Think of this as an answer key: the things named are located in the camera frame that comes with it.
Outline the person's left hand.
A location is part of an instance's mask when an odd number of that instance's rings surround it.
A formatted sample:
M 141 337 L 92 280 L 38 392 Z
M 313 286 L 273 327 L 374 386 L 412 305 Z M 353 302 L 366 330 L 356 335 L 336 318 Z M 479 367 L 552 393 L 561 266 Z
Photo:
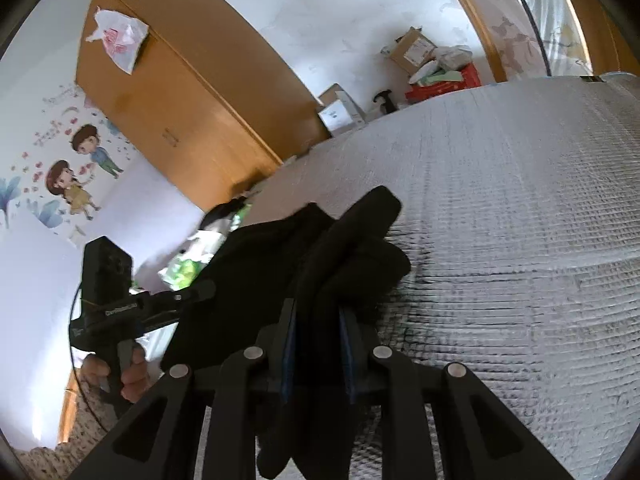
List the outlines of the person's left hand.
M 111 369 L 107 362 L 95 354 L 86 356 L 80 369 L 82 378 L 93 386 L 98 386 L 110 373 Z M 130 364 L 120 374 L 120 381 L 122 382 L 120 395 L 131 403 L 137 403 L 151 387 L 148 361 L 145 359 L 144 349 L 138 344 L 135 344 L 132 349 Z

